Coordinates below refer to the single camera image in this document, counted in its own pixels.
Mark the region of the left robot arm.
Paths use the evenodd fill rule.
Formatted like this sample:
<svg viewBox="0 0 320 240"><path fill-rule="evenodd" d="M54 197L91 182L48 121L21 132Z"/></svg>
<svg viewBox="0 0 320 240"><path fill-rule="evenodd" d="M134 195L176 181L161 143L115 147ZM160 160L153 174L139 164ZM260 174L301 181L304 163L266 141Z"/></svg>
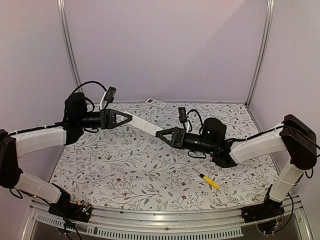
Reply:
<svg viewBox="0 0 320 240"><path fill-rule="evenodd" d="M54 204L63 216L74 213L71 196L62 188L37 176L23 172L18 159L51 147L76 143L89 129L111 130L130 122L130 114L101 107L88 110L88 98L82 92L72 93L64 102L61 122L50 126L36 127L15 132L0 131L0 185L5 189L16 189L33 197Z"/></svg>

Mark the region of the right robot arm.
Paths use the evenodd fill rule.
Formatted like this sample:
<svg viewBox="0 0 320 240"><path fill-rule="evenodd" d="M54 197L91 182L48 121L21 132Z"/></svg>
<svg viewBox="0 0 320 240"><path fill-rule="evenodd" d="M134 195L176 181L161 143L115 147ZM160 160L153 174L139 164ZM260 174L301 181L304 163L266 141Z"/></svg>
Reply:
<svg viewBox="0 0 320 240"><path fill-rule="evenodd" d="M262 218L269 218L278 210L278 203L284 200L305 171L316 165L316 134L292 114L286 115L273 128L248 138L226 139L226 131L225 124L210 117L204 121L200 134L173 127L157 131L155 136L172 148L208 154L221 168L235 167L256 157L287 151L289 161L270 187L267 200L258 208Z"/></svg>

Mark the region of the white air conditioner remote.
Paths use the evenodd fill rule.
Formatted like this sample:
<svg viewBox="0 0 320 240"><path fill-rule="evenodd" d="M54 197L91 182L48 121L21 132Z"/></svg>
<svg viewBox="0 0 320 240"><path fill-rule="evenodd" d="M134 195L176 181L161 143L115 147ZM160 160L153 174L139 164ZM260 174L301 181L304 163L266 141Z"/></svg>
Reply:
<svg viewBox="0 0 320 240"><path fill-rule="evenodd" d="M125 111L124 112L125 114L128 114L130 116L132 116L132 120L129 122L129 124L143 132L146 132L148 134L150 134L151 136L156 136L156 133L158 131L162 131L163 128L153 124L153 123L150 123L138 116L135 116L134 114L130 113L130 112L127 112Z"/></svg>

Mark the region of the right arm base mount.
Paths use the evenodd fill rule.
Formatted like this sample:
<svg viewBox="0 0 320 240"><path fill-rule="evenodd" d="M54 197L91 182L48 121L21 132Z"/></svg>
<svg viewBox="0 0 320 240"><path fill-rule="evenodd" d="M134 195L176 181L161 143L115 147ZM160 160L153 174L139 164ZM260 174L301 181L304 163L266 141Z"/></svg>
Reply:
<svg viewBox="0 0 320 240"><path fill-rule="evenodd" d="M263 203L246 206L241 209L241 216L245 223L256 223L257 229L263 235L276 232L285 213L282 202L266 198Z"/></svg>

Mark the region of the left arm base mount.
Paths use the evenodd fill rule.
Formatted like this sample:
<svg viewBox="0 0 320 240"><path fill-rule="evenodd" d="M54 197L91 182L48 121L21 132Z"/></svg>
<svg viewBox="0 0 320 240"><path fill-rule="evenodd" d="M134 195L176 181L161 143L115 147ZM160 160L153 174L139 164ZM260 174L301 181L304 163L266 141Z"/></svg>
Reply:
<svg viewBox="0 0 320 240"><path fill-rule="evenodd" d="M88 223L92 214L92 205L84 200L76 203L71 202L71 196L67 192L62 192L56 203L51 203L49 214Z"/></svg>

